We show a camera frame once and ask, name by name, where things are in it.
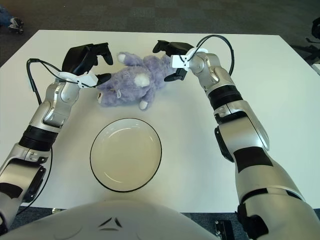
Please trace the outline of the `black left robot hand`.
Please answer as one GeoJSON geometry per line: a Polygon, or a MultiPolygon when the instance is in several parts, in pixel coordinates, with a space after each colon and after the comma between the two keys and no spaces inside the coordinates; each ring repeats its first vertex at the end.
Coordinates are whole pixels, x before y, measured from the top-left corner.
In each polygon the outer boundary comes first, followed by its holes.
{"type": "Polygon", "coordinates": [[[109,44],[85,44],[72,47],[67,52],[58,78],[62,81],[78,85],[80,88],[95,88],[109,81],[110,73],[96,75],[92,68],[98,65],[98,56],[103,57],[108,65],[113,64],[109,44]]]}

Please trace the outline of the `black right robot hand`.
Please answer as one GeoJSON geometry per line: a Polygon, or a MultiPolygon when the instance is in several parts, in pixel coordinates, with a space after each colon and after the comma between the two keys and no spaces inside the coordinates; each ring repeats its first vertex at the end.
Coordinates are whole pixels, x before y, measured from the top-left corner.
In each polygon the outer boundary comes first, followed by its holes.
{"type": "MultiPolygon", "coordinates": [[[[186,55],[193,46],[184,42],[168,42],[165,40],[158,40],[152,52],[158,53],[164,51],[168,57],[173,55],[186,55]]],[[[172,74],[167,74],[164,78],[165,82],[172,82],[176,80],[183,81],[186,77],[187,71],[183,68],[177,68],[172,74]]]]}

